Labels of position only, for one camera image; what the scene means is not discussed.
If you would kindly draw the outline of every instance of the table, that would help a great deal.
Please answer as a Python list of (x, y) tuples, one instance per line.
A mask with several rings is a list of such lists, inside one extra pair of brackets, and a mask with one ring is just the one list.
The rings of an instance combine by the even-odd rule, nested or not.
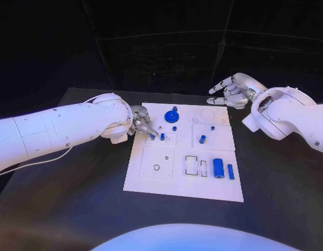
[[(59, 105), (108, 92), (69, 88)], [(114, 93), (130, 105), (206, 105), (203, 96)], [(297, 134), (275, 141), (261, 130), (252, 133), (241, 122), (248, 113), (229, 108), (245, 203), (122, 191), (134, 138), (117, 145), (98, 138), (14, 172), (0, 195), (0, 250), (89, 250), (167, 223), (223, 226), (323, 250), (323, 153)]]

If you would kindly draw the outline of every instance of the robotic arm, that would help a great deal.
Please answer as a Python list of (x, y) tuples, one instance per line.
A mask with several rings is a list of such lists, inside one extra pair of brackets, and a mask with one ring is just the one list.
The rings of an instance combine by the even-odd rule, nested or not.
[(289, 87), (268, 89), (243, 73), (226, 78), (209, 93), (220, 89), (225, 97), (206, 102), (243, 109), (251, 100), (251, 114), (242, 122), (252, 132), (261, 129), (275, 140), (297, 132), (310, 147), (323, 152), (323, 104), (317, 105), (307, 94)]
[(124, 142), (127, 134), (133, 135), (135, 131), (157, 136), (147, 109), (143, 106), (130, 107), (112, 93), (97, 96), (92, 103), (0, 119), (0, 171), (98, 136), (110, 138), (112, 144)]

